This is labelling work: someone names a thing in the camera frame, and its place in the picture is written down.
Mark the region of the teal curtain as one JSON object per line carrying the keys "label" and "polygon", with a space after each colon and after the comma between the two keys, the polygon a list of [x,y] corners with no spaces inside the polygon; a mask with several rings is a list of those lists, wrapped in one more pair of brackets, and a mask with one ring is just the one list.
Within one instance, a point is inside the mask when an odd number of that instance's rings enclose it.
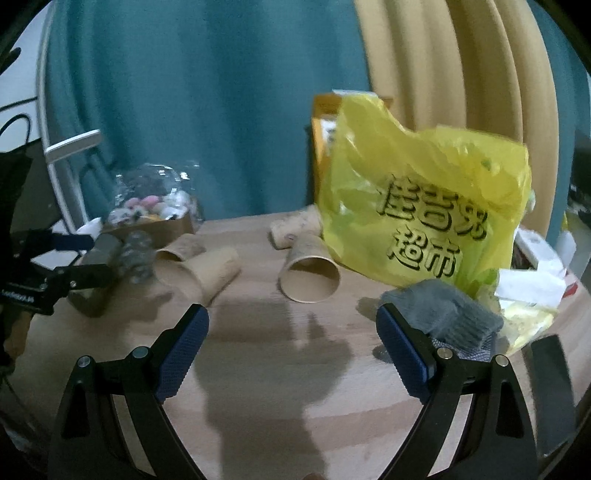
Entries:
{"label": "teal curtain", "polygon": [[58,1],[45,88],[52,140],[97,129],[61,161],[91,217],[115,176],[142,164],[185,172],[209,219],[311,203],[311,104],[368,90],[349,1]]}

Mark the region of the patterned paper cup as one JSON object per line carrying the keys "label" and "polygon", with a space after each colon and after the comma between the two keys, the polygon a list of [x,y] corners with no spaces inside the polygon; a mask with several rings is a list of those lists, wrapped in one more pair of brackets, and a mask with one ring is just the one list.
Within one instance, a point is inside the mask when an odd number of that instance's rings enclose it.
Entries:
{"label": "patterned paper cup", "polygon": [[322,235],[322,218],[315,204],[270,223],[270,239],[276,249],[290,248],[301,234]]}

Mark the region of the plain brown paper cup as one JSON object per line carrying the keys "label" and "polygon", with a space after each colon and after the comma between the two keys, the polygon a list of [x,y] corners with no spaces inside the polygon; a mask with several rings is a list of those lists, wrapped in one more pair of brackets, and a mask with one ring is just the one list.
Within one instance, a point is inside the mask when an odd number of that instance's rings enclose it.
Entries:
{"label": "plain brown paper cup", "polygon": [[297,236],[279,275],[281,292],[298,303],[318,303],[335,294],[341,284],[339,267],[321,237]]}

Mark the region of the white chair frame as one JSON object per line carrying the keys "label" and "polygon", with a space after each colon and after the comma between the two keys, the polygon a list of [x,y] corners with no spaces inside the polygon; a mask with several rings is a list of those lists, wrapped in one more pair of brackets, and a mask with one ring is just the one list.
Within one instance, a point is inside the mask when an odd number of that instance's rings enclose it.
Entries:
{"label": "white chair frame", "polygon": [[90,221],[85,209],[79,180],[70,175],[71,192],[64,193],[64,188],[58,175],[56,165],[63,160],[87,150],[97,147],[103,140],[100,130],[94,129],[66,138],[55,144],[51,143],[48,127],[48,108],[46,92],[46,73],[48,64],[48,49],[50,33],[55,13],[55,2],[50,1],[44,8],[45,20],[41,30],[39,53],[37,56],[36,93],[37,120],[45,163],[49,180],[68,231],[74,231]]}

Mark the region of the yellow plastic shopping bag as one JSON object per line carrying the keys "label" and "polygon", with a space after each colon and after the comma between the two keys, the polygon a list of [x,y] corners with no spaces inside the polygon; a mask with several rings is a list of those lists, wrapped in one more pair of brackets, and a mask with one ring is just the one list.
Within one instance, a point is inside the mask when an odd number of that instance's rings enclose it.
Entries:
{"label": "yellow plastic shopping bag", "polygon": [[557,309],[501,300],[514,238],[531,197],[527,148],[488,133],[405,128],[372,96],[342,100],[322,175],[322,234],[342,265],[388,290],[453,285],[500,315],[494,352],[545,332]]}

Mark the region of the beige curtain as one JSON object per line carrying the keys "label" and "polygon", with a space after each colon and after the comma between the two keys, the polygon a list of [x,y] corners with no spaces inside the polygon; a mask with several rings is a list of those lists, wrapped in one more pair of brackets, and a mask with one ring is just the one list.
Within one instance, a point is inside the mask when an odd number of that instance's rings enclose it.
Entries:
{"label": "beige curtain", "polygon": [[373,90],[404,126],[447,125],[503,135],[530,155],[534,210],[550,231],[559,165],[555,81],[525,1],[358,1]]}

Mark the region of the grey knitted glove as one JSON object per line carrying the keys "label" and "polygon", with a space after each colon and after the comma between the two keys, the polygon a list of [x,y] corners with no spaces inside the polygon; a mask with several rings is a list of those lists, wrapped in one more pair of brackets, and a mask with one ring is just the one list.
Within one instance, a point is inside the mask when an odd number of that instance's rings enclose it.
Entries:
{"label": "grey knitted glove", "polygon": [[466,360],[490,361],[504,323],[500,315],[437,279],[387,291],[380,304],[394,305],[434,346],[447,347]]}

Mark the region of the orange cardboard box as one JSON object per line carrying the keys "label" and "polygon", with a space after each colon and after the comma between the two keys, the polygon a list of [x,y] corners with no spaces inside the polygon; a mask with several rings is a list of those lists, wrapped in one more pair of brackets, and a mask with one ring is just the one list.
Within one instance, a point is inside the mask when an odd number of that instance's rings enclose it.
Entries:
{"label": "orange cardboard box", "polygon": [[356,90],[332,90],[329,93],[315,95],[311,109],[311,138],[314,144],[314,162],[312,177],[314,178],[314,197],[318,200],[322,175],[329,165],[329,150],[335,133],[335,123],[341,107],[342,98],[346,96],[372,96],[380,98],[387,107],[393,103],[392,97],[379,96],[375,92]]}

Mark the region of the grey cylindrical bottle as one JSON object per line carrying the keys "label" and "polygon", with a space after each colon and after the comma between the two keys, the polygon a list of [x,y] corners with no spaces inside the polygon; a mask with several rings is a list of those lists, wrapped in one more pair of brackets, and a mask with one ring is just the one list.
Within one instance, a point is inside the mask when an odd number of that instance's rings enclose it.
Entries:
{"label": "grey cylindrical bottle", "polygon": [[100,234],[94,247],[76,265],[80,281],[71,287],[68,300],[87,317],[99,317],[120,280],[138,284],[152,275],[154,246],[143,231],[132,231],[123,240]]}

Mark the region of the brown paper cup lying behind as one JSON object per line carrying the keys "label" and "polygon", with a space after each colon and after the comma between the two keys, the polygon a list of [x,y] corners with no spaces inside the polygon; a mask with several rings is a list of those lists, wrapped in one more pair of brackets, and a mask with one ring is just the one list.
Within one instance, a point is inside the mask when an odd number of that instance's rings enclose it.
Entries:
{"label": "brown paper cup lying behind", "polygon": [[157,250],[154,258],[155,260],[184,262],[204,251],[205,247],[197,235],[184,233],[167,246]]}

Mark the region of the black remote control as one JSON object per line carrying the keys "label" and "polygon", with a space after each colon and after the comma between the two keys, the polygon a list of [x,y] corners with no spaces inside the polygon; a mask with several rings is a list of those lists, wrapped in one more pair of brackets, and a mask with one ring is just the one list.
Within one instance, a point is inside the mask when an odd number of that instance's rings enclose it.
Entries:
{"label": "black remote control", "polygon": [[548,457],[569,441],[576,429],[572,383],[557,335],[531,343],[528,369],[536,413],[538,451],[542,457]]}

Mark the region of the brown paper cup lying front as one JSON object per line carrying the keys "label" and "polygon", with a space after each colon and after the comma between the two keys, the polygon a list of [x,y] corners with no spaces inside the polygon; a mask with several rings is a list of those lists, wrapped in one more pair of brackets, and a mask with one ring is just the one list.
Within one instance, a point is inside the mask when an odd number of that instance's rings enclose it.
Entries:
{"label": "brown paper cup lying front", "polygon": [[207,306],[242,271],[235,248],[204,251],[186,260],[159,251],[153,263],[155,277],[177,289],[187,300]]}

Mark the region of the white papers pile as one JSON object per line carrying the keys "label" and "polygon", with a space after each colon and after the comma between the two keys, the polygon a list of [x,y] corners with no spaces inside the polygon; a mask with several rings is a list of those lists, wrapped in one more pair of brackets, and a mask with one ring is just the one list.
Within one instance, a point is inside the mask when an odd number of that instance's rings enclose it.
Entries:
{"label": "white papers pile", "polygon": [[514,245],[531,267],[500,269],[495,296],[557,309],[567,290],[566,267],[558,253],[539,233],[521,227],[516,231]]}

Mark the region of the clear bag of sweets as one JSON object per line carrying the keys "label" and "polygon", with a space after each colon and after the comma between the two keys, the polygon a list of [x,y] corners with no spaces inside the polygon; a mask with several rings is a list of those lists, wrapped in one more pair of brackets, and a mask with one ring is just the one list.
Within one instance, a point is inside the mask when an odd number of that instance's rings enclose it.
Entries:
{"label": "clear bag of sweets", "polygon": [[199,165],[188,162],[177,168],[144,163],[117,173],[102,231],[121,240],[142,231],[157,248],[197,232],[204,223],[195,186],[198,172]]}

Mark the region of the brown paper cup lying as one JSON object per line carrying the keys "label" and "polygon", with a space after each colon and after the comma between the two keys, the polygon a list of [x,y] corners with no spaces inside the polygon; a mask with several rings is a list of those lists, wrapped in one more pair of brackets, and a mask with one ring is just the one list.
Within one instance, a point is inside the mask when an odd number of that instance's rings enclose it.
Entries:
{"label": "brown paper cup lying", "polygon": [[154,258],[155,260],[184,262],[204,251],[205,247],[197,235],[184,233],[167,246],[157,250]]}
{"label": "brown paper cup lying", "polygon": [[153,263],[155,277],[177,289],[187,300],[207,306],[242,271],[235,248],[204,251],[186,260],[159,251]]}

